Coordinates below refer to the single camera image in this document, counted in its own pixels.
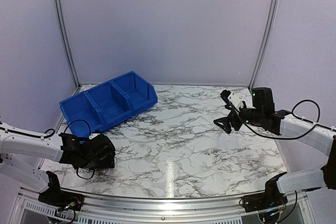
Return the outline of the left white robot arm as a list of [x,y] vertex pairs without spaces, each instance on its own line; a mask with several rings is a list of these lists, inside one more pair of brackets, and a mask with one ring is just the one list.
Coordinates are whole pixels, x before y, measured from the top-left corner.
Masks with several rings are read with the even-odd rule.
[[45,196],[54,205],[66,202],[66,193],[60,189],[53,173],[37,168],[14,157],[21,154],[71,165],[75,170],[112,169],[115,167],[115,146],[104,134],[89,137],[73,134],[38,133],[1,123],[1,174],[4,174]]

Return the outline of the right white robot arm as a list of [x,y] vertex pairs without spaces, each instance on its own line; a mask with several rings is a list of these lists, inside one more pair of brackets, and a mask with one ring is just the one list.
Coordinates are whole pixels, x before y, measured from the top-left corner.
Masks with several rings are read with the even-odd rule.
[[295,115],[294,111],[275,110],[271,88],[253,88],[252,108],[235,93],[223,90],[220,95],[228,116],[215,119],[214,124],[230,134],[239,131],[242,125],[249,130],[260,127],[274,134],[273,140],[298,140],[328,157],[321,168],[283,173],[265,184],[265,192],[260,195],[260,203],[271,207],[281,195],[298,190],[315,190],[326,187],[335,189],[335,129],[324,126],[319,120],[310,121]]

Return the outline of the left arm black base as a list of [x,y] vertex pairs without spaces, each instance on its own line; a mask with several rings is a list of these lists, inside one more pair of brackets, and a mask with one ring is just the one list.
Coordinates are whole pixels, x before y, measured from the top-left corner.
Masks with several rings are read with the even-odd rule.
[[50,171],[46,171],[46,175],[48,177],[47,189],[39,193],[38,201],[59,207],[60,211],[68,209],[80,211],[84,196],[61,190],[57,175]]

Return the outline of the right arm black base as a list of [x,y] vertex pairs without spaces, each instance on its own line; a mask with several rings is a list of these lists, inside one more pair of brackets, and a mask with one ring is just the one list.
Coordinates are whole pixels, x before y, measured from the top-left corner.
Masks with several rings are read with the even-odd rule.
[[239,201],[239,205],[245,209],[245,212],[284,206],[288,199],[285,194],[279,192],[277,181],[286,173],[280,173],[266,181],[264,192],[243,196]]

